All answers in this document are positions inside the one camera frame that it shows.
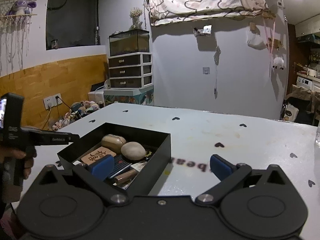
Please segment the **person left hand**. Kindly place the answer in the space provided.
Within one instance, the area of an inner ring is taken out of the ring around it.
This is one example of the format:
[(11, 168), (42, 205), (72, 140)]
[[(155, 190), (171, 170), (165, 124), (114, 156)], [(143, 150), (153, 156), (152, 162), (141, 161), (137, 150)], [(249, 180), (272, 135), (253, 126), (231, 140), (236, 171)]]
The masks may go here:
[(24, 180), (27, 180), (28, 177), (31, 174), (31, 168), (34, 165), (34, 158), (36, 158), (37, 153), (36, 151), (33, 153), (31, 157), (27, 157), (27, 154), (25, 152), (22, 152), (20, 150), (14, 149), (14, 148), (7, 148), (2, 147), (0, 148), (0, 162), (3, 164), (4, 159), (6, 157), (16, 158), (16, 159), (24, 159)]

